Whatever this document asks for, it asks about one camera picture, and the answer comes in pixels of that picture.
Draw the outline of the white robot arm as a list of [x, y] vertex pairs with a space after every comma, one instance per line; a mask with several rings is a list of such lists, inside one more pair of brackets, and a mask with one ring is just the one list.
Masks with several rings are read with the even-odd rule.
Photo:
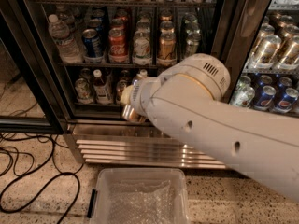
[[230, 74], [218, 59], [194, 54], [124, 89], [131, 105], [160, 131], [299, 201], [299, 120], [236, 107], [221, 99]]

